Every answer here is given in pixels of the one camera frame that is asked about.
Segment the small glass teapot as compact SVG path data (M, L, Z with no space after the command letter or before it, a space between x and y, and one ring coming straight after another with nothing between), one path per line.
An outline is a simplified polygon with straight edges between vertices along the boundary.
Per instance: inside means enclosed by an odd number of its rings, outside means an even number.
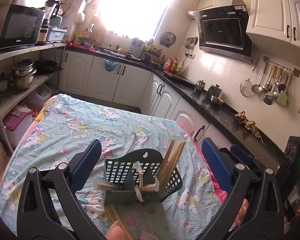
M205 88L205 82L203 80L198 80L197 83L195 84L195 91L198 93L202 93Z

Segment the metal kettle on counter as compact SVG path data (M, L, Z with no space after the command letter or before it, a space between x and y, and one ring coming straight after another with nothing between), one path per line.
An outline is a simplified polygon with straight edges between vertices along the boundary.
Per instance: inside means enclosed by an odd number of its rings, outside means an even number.
M220 86L218 84L211 85L206 92L206 97L208 99L211 99L211 96L219 98L221 92L222 92L222 89L220 88Z

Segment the dark green perforated utensil basket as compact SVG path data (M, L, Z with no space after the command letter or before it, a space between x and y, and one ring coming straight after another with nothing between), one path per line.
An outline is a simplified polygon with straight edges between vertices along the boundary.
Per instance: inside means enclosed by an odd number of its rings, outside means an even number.
M183 181L176 168L165 188L161 189L156 185L162 161L162 154L150 148L134 150L120 158L105 160L104 179L117 187L106 190L105 205L139 202L136 186L145 202L163 202L181 189Z

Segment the stacked steel pots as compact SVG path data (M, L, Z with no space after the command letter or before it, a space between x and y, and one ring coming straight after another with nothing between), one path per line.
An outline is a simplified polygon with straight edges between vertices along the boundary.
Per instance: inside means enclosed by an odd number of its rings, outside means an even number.
M24 59L11 67L11 77L17 90L27 90L33 82L37 70L32 59Z

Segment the hanging metal ladle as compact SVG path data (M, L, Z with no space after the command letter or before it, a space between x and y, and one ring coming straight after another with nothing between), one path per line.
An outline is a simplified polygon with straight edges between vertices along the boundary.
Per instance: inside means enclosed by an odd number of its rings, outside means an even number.
M261 82L262 82L262 79L263 79L263 77L264 77L264 74L265 74L267 68L268 68L268 60L266 60L265 63L264 63L264 68L263 68L263 71L262 71L262 74L261 74L259 83L254 84L254 85L252 86L252 88L251 88L251 89L252 89L252 92L253 92L254 94L259 94L259 93L261 93L261 91L262 91L262 88L261 88Z

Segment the wooden chopstick pair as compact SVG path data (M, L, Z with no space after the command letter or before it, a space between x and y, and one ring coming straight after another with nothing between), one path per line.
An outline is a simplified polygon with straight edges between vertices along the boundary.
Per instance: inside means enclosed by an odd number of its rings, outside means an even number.
M144 203L144 195L146 193L159 192L160 183L156 176L153 176L150 166L146 166L143 170L141 163L137 161L133 163L133 168L138 174L139 182L134 186L136 197L138 201Z

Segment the blue bag on cabinet door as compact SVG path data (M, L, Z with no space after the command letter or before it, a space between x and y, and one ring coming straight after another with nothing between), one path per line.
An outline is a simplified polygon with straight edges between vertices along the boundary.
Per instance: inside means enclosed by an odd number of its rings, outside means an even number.
M117 67L118 62L113 62L108 59L104 60L105 70L108 72L112 72Z

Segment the black range hood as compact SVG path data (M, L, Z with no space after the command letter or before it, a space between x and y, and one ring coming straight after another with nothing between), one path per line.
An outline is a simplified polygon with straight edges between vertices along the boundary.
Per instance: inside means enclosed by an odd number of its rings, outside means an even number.
M252 62L253 42L246 33L249 15L243 0L213 0L189 14L196 20L200 50Z

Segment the blender on shelf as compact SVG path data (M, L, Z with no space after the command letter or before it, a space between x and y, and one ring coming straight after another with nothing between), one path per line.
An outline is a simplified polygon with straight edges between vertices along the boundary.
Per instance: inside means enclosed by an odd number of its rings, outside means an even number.
M48 0L45 2L45 15L42 22L42 28L48 28L50 20L55 18L61 7L61 2L57 0Z

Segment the wooden chopsticks in basket left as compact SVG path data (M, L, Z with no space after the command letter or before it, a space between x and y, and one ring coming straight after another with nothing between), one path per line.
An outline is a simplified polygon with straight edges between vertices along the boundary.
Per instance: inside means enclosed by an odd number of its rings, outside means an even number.
M97 181L95 183L95 187L97 190L104 190L104 191L113 191L113 190L120 189L120 187L118 185L109 183L107 181Z

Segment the black box with green light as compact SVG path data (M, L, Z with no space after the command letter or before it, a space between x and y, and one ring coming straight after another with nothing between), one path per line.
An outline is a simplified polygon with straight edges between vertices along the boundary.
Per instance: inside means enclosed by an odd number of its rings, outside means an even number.
M284 202L300 178L300 137L289 137L276 178Z

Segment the round wall ventilation fan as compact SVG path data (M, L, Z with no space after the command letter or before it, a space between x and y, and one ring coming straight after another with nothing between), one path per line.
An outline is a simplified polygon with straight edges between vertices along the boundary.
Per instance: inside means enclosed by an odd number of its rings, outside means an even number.
M170 46L174 45L176 42L176 35L170 31L162 33L160 36L159 42L160 45L170 48Z

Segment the wooden chopsticks in basket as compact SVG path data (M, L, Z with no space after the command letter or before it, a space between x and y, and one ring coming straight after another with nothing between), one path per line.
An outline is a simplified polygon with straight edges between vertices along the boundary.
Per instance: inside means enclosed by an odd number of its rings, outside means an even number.
M107 181L97 181L95 183L95 187L97 190L104 190L104 191L113 191L113 190L120 189L120 187L118 185L109 183Z
M185 146L185 141L176 143L175 139L171 140L168 150L163 158L163 161L157 172L157 179L159 181L159 189L164 189L172 176L177 162Z

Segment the Hello Kitty patterned tablecloth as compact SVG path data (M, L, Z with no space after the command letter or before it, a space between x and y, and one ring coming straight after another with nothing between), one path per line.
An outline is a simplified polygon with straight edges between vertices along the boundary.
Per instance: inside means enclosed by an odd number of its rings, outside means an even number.
M178 122L60 94L24 135L5 170L0 186L0 217L11 231L17 230L19 198L29 168L50 170L67 163L95 139L101 142L102 154L76 196L102 233L110 229L112 221L104 208L105 192L94 189L94 178L103 176L106 159L134 150L152 148L165 154L171 140L185 142L177 163L183 184L177 192L162 203L117 206L134 239L195 239L225 198L200 147Z

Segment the black microwave oven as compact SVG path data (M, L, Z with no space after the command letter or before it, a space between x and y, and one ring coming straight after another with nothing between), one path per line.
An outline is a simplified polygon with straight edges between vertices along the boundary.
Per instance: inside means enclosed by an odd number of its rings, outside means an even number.
M0 7L0 50L37 43L44 12L18 4Z

